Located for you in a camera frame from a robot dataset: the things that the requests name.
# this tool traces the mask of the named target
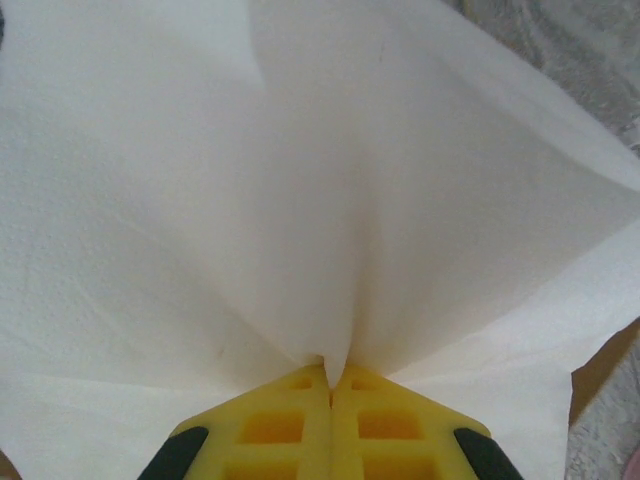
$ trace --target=yellow plastic object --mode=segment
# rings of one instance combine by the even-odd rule
[[[333,392],[333,480],[477,480],[452,432],[481,423],[357,367]]]
[[[209,429],[185,480],[326,480],[331,453],[329,386],[306,367],[181,423]]]

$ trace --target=white paper towel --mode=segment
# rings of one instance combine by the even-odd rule
[[[0,447],[135,478],[348,356],[561,478],[569,372],[640,314],[640,166],[432,1],[4,0]]]

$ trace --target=paper towel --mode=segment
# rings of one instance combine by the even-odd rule
[[[135,478],[181,419],[349,357],[561,478],[640,314],[640,166],[436,2],[3,2],[0,447]]]

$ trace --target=textured paper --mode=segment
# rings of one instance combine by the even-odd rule
[[[135,478],[324,359],[562,478],[569,372],[640,314],[640,166],[435,1],[5,0],[0,447]]]

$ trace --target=yellow plastic tool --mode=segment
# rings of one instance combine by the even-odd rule
[[[305,367],[186,420],[139,480],[517,480],[481,423],[357,367]]]

